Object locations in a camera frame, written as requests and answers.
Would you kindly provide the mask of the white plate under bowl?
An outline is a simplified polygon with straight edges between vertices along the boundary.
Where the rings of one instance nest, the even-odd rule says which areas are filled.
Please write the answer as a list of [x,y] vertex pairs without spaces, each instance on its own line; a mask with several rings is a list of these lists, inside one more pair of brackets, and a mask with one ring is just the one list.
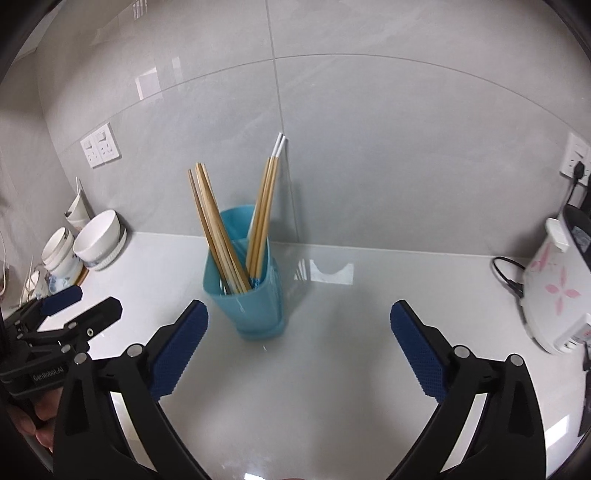
[[125,227],[121,228],[119,240],[113,249],[108,253],[105,254],[102,258],[92,261],[92,262],[85,262],[85,267],[90,271],[101,271],[109,267],[119,256],[121,251],[124,249],[125,244],[127,241],[127,230]]

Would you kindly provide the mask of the large white bowl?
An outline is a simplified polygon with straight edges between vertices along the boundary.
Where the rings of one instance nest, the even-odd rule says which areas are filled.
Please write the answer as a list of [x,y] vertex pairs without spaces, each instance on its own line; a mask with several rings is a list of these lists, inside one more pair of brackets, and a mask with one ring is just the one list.
[[92,262],[108,254],[119,240],[121,224],[115,210],[96,215],[80,231],[73,244],[74,253],[83,262]]

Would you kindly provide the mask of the white chopstick in holder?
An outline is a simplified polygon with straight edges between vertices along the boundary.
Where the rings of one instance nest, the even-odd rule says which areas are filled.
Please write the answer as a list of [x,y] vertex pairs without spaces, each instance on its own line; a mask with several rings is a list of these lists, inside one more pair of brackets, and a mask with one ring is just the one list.
[[276,144],[271,150],[270,158],[266,161],[266,169],[263,172],[262,186],[259,188],[259,196],[256,199],[256,209],[252,215],[252,229],[250,229],[250,261],[252,265],[259,260],[260,249],[266,237],[266,227],[269,226],[270,208],[273,203],[274,186],[279,170],[280,153],[283,151],[287,137],[280,132],[276,138]]
[[270,153],[269,158],[271,159],[271,167],[269,178],[267,178],[266,192],[264,192],[263,210],[262,214],[259,217],[259,231],[263,228],[264,218],[266,217],[266,210],[270,205],[271,199],[273,199],[273,192],[271,192],[273,190],[273,187],[271,186],[271,184],[273,184],[274,179],[276,179],[277,169],[279,169],[280,155],[281,151],[283,151],[284,141],[286,141],[286,136],[283,134],[283,132],[277,134],[276,142],[274,143],[273,150],[271,150]]

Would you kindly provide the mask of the white patterned cup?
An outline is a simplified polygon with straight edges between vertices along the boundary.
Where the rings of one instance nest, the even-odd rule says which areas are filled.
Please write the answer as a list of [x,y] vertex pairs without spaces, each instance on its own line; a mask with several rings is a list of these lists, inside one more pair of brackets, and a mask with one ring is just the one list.
[[43,271],[35,270],[25,281],[21,292],[22,304],[35,299],[42,299],[49,295],[46,275]]

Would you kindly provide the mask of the blue plastic utensil holder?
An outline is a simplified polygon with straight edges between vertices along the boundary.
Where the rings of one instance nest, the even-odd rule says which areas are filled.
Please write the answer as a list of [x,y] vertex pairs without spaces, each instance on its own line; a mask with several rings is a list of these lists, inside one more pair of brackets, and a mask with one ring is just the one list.
[[243,205],[221,212],[221,221],[233,252],[228,265],[239,266],[238,274],[221,274],[211,255],[206,257],[202,287],[216,306],[231,321],[245,340],[259,341],[279,337],[286,327],[283,311],[283,289],[276,260],[270,245],[264,246],[262,272],[255,280],[245,267],[246,253],[254,207]]

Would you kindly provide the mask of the white double wall socket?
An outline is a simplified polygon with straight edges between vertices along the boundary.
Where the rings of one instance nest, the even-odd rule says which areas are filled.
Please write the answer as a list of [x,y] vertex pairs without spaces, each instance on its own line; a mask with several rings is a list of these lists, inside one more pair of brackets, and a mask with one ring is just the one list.
[[121,158],[111,127],[106,123],[80,141],[83,154],[91,168]]

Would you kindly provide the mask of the bamboo chopstick blue band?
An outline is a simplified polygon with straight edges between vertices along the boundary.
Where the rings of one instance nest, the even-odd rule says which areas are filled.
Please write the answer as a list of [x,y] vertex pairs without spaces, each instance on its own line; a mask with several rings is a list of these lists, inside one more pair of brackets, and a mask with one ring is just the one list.
[[263,253],[267,233],[269,233],[270,209],[271,205],[273,205],[278,163],[279,160],[276,157],[270,157],[266,162],[266,172],[256,201],[256,211],[254,211],[252,218],[253,223],[246,266],[249,267],[249,277],[253,283],[259,281],[263,271]]

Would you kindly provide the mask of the wooden round tray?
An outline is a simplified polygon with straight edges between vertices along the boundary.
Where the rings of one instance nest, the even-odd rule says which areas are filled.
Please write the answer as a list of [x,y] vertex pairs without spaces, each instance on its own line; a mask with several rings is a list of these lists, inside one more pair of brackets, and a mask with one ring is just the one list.
[[83,284],[83,282],[85,281],[85,279],[87,278],[88,273],[89,273],[89,270],[85,266],[83,266],[78,278],[75,281],[75,284],[77,286],[81,286]]

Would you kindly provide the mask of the white rice cooker pink flowers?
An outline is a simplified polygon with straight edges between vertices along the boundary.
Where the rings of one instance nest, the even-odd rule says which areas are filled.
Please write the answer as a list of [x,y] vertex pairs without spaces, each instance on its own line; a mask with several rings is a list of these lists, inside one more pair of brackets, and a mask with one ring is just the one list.
[[547,236],[523,275],[530,336],[551,354],[590,341],[590,218],[567,205],[545,224]]

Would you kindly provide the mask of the brown bamboo chopstick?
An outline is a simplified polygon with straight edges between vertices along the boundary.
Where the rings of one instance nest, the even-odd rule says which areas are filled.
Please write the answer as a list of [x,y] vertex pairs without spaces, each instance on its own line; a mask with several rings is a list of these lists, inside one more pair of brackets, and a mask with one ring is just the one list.
[[270,167],[271,167],[271,159],[266,160],[266,168],[264,168],[262,182],[260,182],[259,186],[259,193],[256,197],[256,206],[254,207],[253,214],[252,214],[252,224],[250,225],[249,229],[249,248],[247,249],[246,254],[246,267],[247,272],[249,273],[249,278],[254,278],[254,273],[256,272],[256,267],[254,266],[254,260],[256,260],[256,239],[257,235],[259,234],[259,217],[262,214],[263,210],[263,198],[264,192],[266,192],[266,184],[267,178],[269,178],[270,174]]

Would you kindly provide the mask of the bamboo chopstick blue star end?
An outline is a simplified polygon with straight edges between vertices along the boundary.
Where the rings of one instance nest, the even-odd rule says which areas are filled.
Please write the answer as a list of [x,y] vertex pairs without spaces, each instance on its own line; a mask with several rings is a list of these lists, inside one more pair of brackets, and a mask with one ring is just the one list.
[[191,170],[187,171],[187,177],[195,208],[197,208],[197,214],[201,223],[201,228],[204,230],[204,235],[207,240],[209,251],[211,251],[211,257],[216,266],[219,277],[221,277],[222,290],[225,294],[233,294],[235,293],[235,281],[233,281],[231,278],[228,263],[226,262],[225,256],[222,253],[221,242],[215,238],[215,230],[213,223],[208,216],[204,194],[201,193],[201,190],[197,184],[197,177],[195,177],[195,174]]

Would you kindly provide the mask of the right wall socket with plug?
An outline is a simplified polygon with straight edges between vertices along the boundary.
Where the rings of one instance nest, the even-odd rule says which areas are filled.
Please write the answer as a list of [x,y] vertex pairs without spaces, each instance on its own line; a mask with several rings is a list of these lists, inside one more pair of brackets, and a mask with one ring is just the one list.
[[581,162],[584,165],[584,174],[579,184],[586,186],[590,176],[590,145],[573,132],[568,134],[565,151],[562,158],[559,173],[565,178],[573,178],[575,166]]

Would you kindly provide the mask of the white pitcher jug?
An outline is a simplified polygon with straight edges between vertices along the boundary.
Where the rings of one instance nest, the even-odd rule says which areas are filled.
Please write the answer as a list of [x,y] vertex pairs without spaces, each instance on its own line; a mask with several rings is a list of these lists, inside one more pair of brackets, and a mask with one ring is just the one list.
[[85,204],[82,183],[79,178],[75,180],[76,196],[66,212],[65,220],[78,232],[80,232],[89,222],[90,214]]

